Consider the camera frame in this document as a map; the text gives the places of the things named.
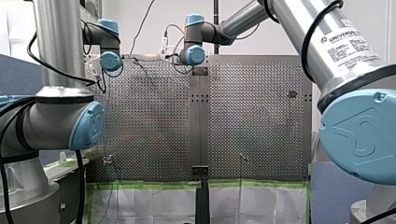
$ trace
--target metal post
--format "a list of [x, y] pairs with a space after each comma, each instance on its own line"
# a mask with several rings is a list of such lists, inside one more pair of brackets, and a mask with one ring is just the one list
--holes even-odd
[[[216, 25], [219, 25], [219, 0], [214, 0], [214, 20]], [[219, 45], [215, 45], [215, 54], [219, 54]]]
[[[34, 1], [40, 59], [55, 68], [85, 77], [79, 0]], [[42, 68], [40, 97], [81, 97], [91, 93], [85, 83]]]

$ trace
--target black cable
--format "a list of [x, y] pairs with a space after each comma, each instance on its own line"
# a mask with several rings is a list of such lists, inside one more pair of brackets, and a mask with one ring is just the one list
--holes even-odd
[[375, 223], [375, 222], [377, 222], [377, 221], [379, 221], [381, 219], [384, 219], [386, 217], [390, 217], [390, 216], [395, 215], [395, 214], [396, 214], [396, 208], [392, 208], [392, 209], [390, 209], [390, 210], [388, 210], [388, 211], [386, 211], [384, 213], [381, 213], [381, 214], [379, 214], [379, 215], [377, 215], [375, 217], [371, 217], [371, 218], [363, 221], [361, 224], [372, 224], [372, 223]]
[[165, 30], [165, 33], [166, 33], [166, 34], [168, 33], [169, 27], [175, 27], [175, 28], [177, 28], [182, 34], [184, 34], [184, 31], [180, 28], [180, 26], [178, 26], [178, 25], [176, 25], [176, 24], [169, 24], [168, 26], [166, 26], [166, 30]]
[[142, 31], [143, 25], [145, 24], [146, 18], [149, 15], [149, 11], [151, 10], [152, 5], [154, 4], [155, 0], [152, 0], [151, 3], [148, 6], [148, 10], [146, 11], [146, 15], [142, 20], [142, 23], [140, 24], [139, 30], [137, 31], [136, 36], [134, 37], [134, 43], [132, 44], [132, 48], [131, 48], [131, 52], [129, 53], [130, 55], [132, 54], [132, 52], [134, 52], [134, 45], [136, 43], [136, 39], [139, 37], [140, 32]]
[[30, 41], [30, 43], [29, 43], [29, 45], [28, 45], [28, 47], [27, 47], [27, 53], [28, 53], [29, 56], [32, 57], [36, 62], [40, 63], [41, 65], [47, 67], [48, 69], [50, 69], [50, 70], [52, 70], [52, 71], [58, 73], [58, 74], [61, 75], [61, 76], [69, 77], [69, 78], [72, 78], [72, 79], [74, 79], [74, 80], [78, 80], [78, 81], [82, 81], [82, 82], [88, 82], [88, 85], [90, 85], [90, 84], [96, 84], [96, 82], [93, 81], [93, 80], [90, 80], [90, 79], [87, 79], [87, 78], [83, 78], [83, 77], [75, 77], [75, 76], [73, 76], [73, 75], [67, 74], [67, 73], [65, 73], [65, 72], [63, 72], [63, 71], [61, 71], [61, 70], [59, 70], [59, 69], [53, 67], [53, 66], [50, 65], [49, 63], [46, 63], [46, 62], [41, 61], [40, 59], [38, 59], [38, 58], [32, 53], [32, 46], [33, 46], [33, 43], [35, 43], [35, 40], [36, 40], [36, 39], [37, 39], [37, 33], [35, 33], [35, 35], [33, 36], [32, 40]]
[[246, 38], [254, 35], [254, 33], [256, 33], [256, 31], [259, 29], [259, 27], [260, 27], [260, 23], [257, 24], [256, 28], [254, 28], [254, 30], [249, 35], [245, 35], [244, 37], [236, 38], [235, 40], [243, 40], [243, 39], [246, 39]]
[[100, 84], [100, 81], [97, 82], [99, 90], [102, 92], [102, 94], [106, 94], [107, 92], [107, 85], [106, 85], [106, 78], [105, 78], [105, 69], [102, 68], [102, 81], [103, 81], [103, 87]]
[[[173, 52], [173, 54], [175, 55], [176, 54], [176, 50], [177, 50], [177, 47], [180, 45], [180, 43], [181, 43], [181, 41], [184, 39], [184, 36], [182, 36], [181, 38], [180, 38], [180, 40], [177, 42], [177, 45], [175, 46], [175, 49], [174, 49], [174, 52]], [[182, 71], [180, 71], [180, 70], [178, 70], [177, 69], [177, 65], [175, 64], [175, 57], [172, 57], [172, 65], [174, 66], [174, 69], [178, 72], [178, 73], [180, 73], [180, 74], [183, 74], [183, 75], [187, 75], [190, 71], [192, 71], [192, 69], [194, 68], [194, 67], [192, 67], [189, 71], [184, 71], [184, 72], [182, 72]]]
[[3, 149], [2, 149], [3, 139], [4, 139], [5, 135], [6, 135], [6, 132], [7, 132], [8, 128], [9, 128], [9, 126], [11, 125], [12, 121], [14, 121], [14, 119], [17, 116], [19, 116], [22, 113], [23, 110], [25, 110], [27, 107], [31, 106], [34, 103], [35, 103], [35, 98], [29, 97], [27, 99], [22, 99], [22, 100], [13, 102], [10, 105], [7, 105], [6, 107], [4, 107], [0, 111], [0, 118], [1, 118], [7, 112], [9, 112], [10, 110], [12, 110], [14, 108], [17, 108], [18, 106], [21, 106], [21, 108], [19, 108], [17, 110], [17, 112], [15, 112], [6, 121], [5, 126], [3, 127], [3, 129], [0, 132], [0, 174], [1, 174], [1, 177], [2, 177], [2, 183], [3, 183], [4, 206], [5, 206], [5, 210], [6, 210], [6, 217], [7, 217], [8, 224], [14, 224], [14, 220], [12, 218], [11, 208], [10, 208], [10, 203], [9, 203], [7, 172], [6, 172], [6, 167], [4, 165], [4, 162], [3, 162]]
[[122, 64], [121, 70], [120, 70], [115, 76], [110, 75], [105, 69], [102, 69], [102, 71], [103, 71], [103, 72], [106, 74], [106, 76], [108, 76], [108, 77], [119, 77], [119, 76], [122, 74], [123, 69], [124, 69], [124, 65]]
[[267, 13], [268, 17], [273, 20], [276, 23], [279, 23], [279, 20], [272, 14], [269, 6], [268, 6], [268, 0], [264, 0], [264, 8], [265, 12]]
[[84, 41], [86, 43], [89, 43], [89, 45], [90, 45], [88, 50], [85, 50], [85, 46], [82, 46], [82, 50], [84, 51], [85, 55], [88, 55], [88, 54], [91, 53], [91, 49], [92, 49], [92, 36], [93, 36], [93, 34], [92, 34], [92, 30], [91, 30], [90, 26], [88, 26], [88, 23], [85, 22], [84, 20], [81, 20], [81, 21], [84, 23], [84, 28], [83, 28], [84, 34], [83, 34], [82, 37], [84, 38]]
[[343, 0], [335, 0], [331, 2], [328, 6], [326, 6], [319, 14], [315, 17], [314, 21], [312, 22], [311, 26], [308, 29], [308, 32], [306, 32], [304, 42], [303, 42], [303, 47], [301, 50], [301, 64], [303, 66], [303, 70], [306, 74], [306, 76], [315, 83], [315, 80], [311, 76], [311, 72], [309, 70], [308, 66], [308, 49], [309, 49], [309, 44], [311, 42], [312, 35], [316, 31], [317, 27], [323, 20], [323, 18], [331, 11], [333, 11], [337, 7], [342, 7], [344, 5]]
[[76, 218], [76, 224], [82, 224], [84, 217], [84, 205], [85, 205], [85, 170], [84, 163], [82, 161], [81, 151], [76, 150], [76, 158], [78, 164], [78, 177], [79, 177], [79, 203], [78, 212]]

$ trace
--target pegboard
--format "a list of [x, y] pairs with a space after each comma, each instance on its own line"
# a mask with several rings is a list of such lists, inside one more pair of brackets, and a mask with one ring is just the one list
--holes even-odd
[[311, 93], [298, 57], [211, 57], [209, 178], [307, 177]]
[[[189, 75], [166, 62], [124, 60], [124, 71], [107, 78], [106, 124], [94, 160], [91, 182], [191, 179]], [[104, 164], [105, 156], [112, 164]]]
[[107, 94], [96, 93], [106, 126], [90, 182], [188, 180], [193, 165], [209, 178], [307, 177], [312, 83], [298, 57], [210, 56], [207, 76], [140, 63], [126, 59]]

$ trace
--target blue cover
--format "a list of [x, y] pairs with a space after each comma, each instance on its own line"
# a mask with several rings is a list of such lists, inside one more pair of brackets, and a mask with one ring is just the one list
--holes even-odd
[[98, 20], [98, 25], [116, 34], [119, 33], [119, 24], [116, 21], [108, 20], [108, 19], [100, 19]]
[[186, 19], [186, 26], [191, 26], [205, 21], [205, 17], [200, 14], [190, 14]]
[[186, 61], [188, 65], [195, 66], [205, 61], [205, 50], [198, 45], [186, 49]]
[[100, 64], [106, 71], [115, 72], [122, 66], [122, 61], [120, 56], [116, 53], [106, 51], [102, 54]]
[[312, 224], [349, 223], [350, 205], [367, 199], [373, 186], [345, 173], [332, 162], [314, 162], [311, 175]]
[[339, 97], [321, 120], [329, 157], [351, 175], [396, 185], [396, 92], [353, 91]]
[[70, 150], [88, 149], [99, 141], [105, 120], [104, 113], [102, 105], [97, 101], [87, 105], [70, 135]]

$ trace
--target blue joint cap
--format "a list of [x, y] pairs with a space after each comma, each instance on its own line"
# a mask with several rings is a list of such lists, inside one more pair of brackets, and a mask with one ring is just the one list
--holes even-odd
[[186, 61], [188, 65], [195, 66], [205, 61], [205, 50], [198, 45], [186, 49]]
[[112, 51], [106, 51], [102, 54], [100, 64], [108, 72], [115, 72], [122, 66], [120, 56]]
[[0, 96], [0, 107], [7, 105], [11, 102], [20, 100], [22, 98], [29, 97], [28, 95], [2, 95]]
[[96, 145], [102, 134], [105, 113], [102, 105], [94, 101], [80, 114], [69, 138], [69, 149], [88, 149]]
[[360, 90], [337, 98], [319, 129], [329, 157], [347, 173], [396, 185], [396, 91]]
[[190, 14], [186, 19], [186, 26], [191, 26], [197, 23], [205, 22], [205, 17], [200, 14]]
[[116, 34], [119, 34], [119, 24], [116, 21], [113, 20], [107, 20], [107, 19], [100, 19], [98, 20], [98, 25], [101, 27], [114, 32]]

